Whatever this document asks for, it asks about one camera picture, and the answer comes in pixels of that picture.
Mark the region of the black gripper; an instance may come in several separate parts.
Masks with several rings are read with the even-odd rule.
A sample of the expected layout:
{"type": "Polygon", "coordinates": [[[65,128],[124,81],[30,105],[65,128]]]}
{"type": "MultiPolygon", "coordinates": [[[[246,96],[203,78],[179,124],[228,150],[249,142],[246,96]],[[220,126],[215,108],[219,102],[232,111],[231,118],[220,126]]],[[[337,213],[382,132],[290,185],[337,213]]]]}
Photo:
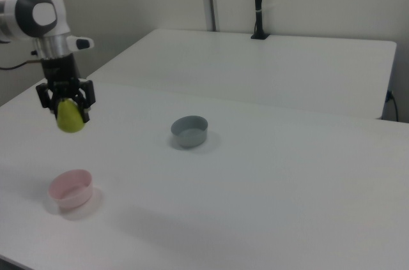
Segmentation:
{"type": "Polygon", "coordinates": [[[58,113],[58,99],[70,98],[77,104],[82,121],[89,121],[89,111],[96,103],[91,80],[79,81],[79,72],[73,54],[55,59],[40,60],[46,83],[35,89],[43,108],[58,113]]]}

